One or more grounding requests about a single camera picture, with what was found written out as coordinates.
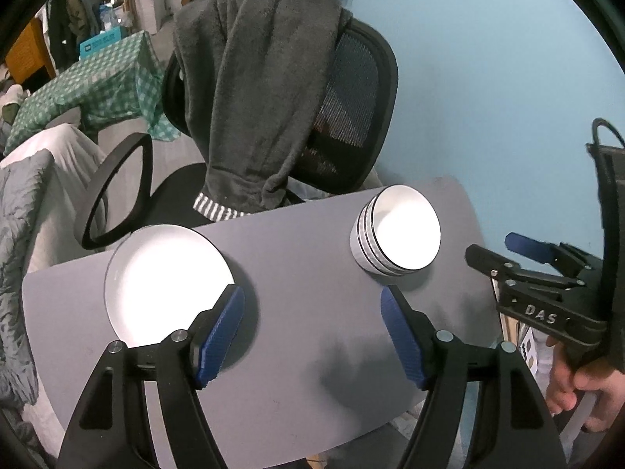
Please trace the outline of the person's right hand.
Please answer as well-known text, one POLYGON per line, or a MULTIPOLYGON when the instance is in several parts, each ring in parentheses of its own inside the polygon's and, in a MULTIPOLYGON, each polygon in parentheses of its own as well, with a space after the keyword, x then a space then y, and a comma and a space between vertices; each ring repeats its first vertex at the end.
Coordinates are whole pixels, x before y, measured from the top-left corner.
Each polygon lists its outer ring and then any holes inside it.
POLYGON ((589 432, 609 430, 624 404, 624 374, 605 358, 574 371, 569 365, 564 344, 549 337, 546 346, 553 348, 550 382, 546 388, 546 405, 550 413, 557 415, 573 410, 577 392, 598 392, 598 401, 585 422, 585 428, 589 432))

